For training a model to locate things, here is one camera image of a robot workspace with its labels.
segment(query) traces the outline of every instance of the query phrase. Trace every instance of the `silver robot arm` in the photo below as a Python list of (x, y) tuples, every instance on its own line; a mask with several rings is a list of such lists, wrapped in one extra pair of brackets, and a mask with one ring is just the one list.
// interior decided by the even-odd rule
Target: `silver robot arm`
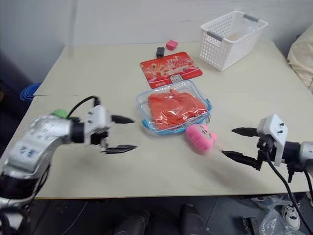
[(23, 211), (44, 185), (53, 154), (60, 145), (73, 142), (101, 145), (101, 152), (107, 154), (136, 148), (133, 145), (108, 147), (105, 138), (112, 122), (125, 124), (133, 121), (111, 116), (100, 104), (87, 113), (85, 123), (79, 118), (53, 114), (33, 120), (23, 137), (2, 156), (5, 162), (2, 170), (0, 168), (0, 225), (4, 215), (11, 228), (20, 228), (25, 219)]

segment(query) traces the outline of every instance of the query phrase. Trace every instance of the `small pink box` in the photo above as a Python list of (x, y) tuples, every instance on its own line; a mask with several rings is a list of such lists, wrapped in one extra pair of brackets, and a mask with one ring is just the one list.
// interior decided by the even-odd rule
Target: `small pink box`
[(169, 50), (174, 50), (178, 45), (178, 42), (175, 42), (173, 40), (170, 40), (167, 44), (166, 44), (166, 48)]
[(186, 135), (191, 143), (201, 152), (210, 150), (217, 139), (217, 134), (209, 133), (207, 126), (204, 124), (188, 126)]

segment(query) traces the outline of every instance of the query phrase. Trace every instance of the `wall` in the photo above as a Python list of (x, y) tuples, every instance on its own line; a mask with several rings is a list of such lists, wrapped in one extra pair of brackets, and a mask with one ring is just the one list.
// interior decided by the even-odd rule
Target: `wall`
[(201, 24), (234, 9), (267, 21), (262, 38), (285, 55), (313, 23), (312, 0), (0, 0), (0, 48), (36, 82), (69, 43), (199, 41)]

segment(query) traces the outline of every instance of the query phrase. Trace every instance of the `floor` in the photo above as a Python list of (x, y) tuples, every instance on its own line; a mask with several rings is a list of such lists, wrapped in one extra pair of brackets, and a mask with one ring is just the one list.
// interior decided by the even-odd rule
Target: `floor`
[[(205, 227), (211, 235), (242, 235), (242, 218), (256, 217), (260, 224), (267, 212), (259, 208), (250, 199), (227, 196), (201, 197), (160, 197), (160, 198), (125, 198), (108, 200), (35, 200), (32, 209), (32, 229), (37, 226), (34, 235), (104, 235), (106, 229), (117, 226), (134, 211), (140, 209), (155, 210), (164, 208), (178, 216), (180, 207), (193, 204), (203, 218)], [(313, 207), (304, 197), (300, 209), (313, 227)], [(301, 225), (300, 231), (308, 235)]]

